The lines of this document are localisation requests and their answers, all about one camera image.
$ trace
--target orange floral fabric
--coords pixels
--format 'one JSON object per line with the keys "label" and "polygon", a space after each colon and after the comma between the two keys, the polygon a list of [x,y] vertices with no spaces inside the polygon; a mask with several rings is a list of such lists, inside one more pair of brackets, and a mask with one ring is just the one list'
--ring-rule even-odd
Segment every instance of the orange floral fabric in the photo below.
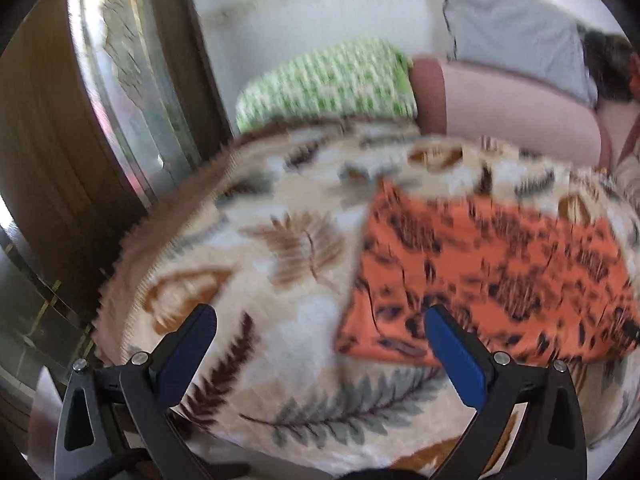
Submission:
{"label": "orange floral fabric", "polygon": [[414,200],[382,182],[336,350],[438,365],[422,323],[438,303],[490,351],[528,364],[635,347],[622,326],[637,305],[606,219],[583,226],[480,196]]}

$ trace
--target wooden panel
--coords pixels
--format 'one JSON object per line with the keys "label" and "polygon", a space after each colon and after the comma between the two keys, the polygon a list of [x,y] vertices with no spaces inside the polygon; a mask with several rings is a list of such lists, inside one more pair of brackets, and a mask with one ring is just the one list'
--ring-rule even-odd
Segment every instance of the wooden panel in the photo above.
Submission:
{"label": "wooden panel", "polygon": [[0,194],[60,297],[91,319],[144,209],[84,91],[66,0],[40,0],[0,58]]}
{"label": "wooden panel", "polygon": [[231,138],[191,0],[151,0],[182,112],[203,160]]}

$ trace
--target floral blanket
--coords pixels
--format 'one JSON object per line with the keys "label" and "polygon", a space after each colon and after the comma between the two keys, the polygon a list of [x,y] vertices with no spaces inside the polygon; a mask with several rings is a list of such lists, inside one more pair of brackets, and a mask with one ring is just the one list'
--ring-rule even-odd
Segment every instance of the floral blanket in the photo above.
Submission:
{"label": "floral blanket", "polygon": [[[449,380],[434,368],[333,350],[381,176],[417,197],[480,188],[496,202],[572,222],[606,217],[640,290],[640,220],[607,176],[491,139],[421,137],[414,124],[306,126],[232,152],[223,178],[137,284],[121,361],[151,351],[208,302],[218,333],[176,407],[182,416],[243,447],[332,474],[432,470],[474,414]],[[589,446],[635,421],[638,351],[571,370]],[[490,468],[500,466],[519,417]]]}

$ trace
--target green and white checkered pillow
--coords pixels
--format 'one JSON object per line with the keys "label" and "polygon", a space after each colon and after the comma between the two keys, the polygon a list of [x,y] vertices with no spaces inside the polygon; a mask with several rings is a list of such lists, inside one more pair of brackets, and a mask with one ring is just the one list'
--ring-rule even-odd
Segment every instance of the green and white checkered pillow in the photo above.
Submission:
{"label": "green and white checkered pillow", "polygon": [[305,54],[247,85],[236,105],[238,127],[244,133],[275,120],[415,118],[411,65],[383,40],[347,41]]}

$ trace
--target silver bolt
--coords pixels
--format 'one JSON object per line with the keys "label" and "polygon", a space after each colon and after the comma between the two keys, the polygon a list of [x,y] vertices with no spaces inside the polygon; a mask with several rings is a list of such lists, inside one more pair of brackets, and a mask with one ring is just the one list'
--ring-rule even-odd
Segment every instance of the silver bolt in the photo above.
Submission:
{"label": "silver bolt", "polygon": [[84,371],[88,367],[88,365],[89,363],[86,361],[86,359],[76,359],[71,367],[75,372],[80,373]]}
{"label": "silver bolt", "polygon": [[496,352],[494,354],[494,361],[499,365],[504,366],[508,365],[509,362],[511,362],[511,358],[509,357],[509,354],[507,354],[507,352]]}
{"label": "silver bolt", "polygon": [[149,354],[146,352],[136,352],[131,358],[131,363],[136,366],[143,365],[147,361],[149,361]]}
{"label": "silver bolt", "polygon": [[560,359],[556,359],[554,361],[554,368],[559,372],[567,371],[566,363],[564,361],[561,361]]}

